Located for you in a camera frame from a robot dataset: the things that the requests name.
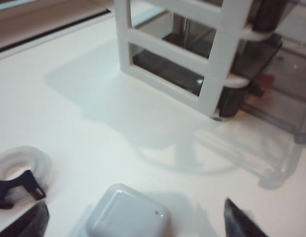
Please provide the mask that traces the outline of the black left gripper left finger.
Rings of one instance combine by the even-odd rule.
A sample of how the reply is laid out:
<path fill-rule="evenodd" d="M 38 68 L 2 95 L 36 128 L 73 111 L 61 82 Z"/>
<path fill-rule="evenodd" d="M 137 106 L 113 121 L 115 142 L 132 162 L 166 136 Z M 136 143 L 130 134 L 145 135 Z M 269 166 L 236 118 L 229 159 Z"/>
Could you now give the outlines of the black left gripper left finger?
<path fill-rule="evenodd" d="M 0 237 L 43 237 L 49 222 L 45 201 L 39 201 L 0 232 Z"/>

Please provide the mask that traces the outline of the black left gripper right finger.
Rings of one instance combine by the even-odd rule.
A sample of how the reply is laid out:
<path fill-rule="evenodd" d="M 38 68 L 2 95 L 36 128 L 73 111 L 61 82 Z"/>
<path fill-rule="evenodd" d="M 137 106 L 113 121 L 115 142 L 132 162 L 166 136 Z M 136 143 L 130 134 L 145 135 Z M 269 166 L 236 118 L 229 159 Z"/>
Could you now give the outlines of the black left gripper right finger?
<path fill-rule="evenodd" d="M 261 228 L 229 198 L 225 200 L 224 220 L 227 237 L 267 237 Z"/>

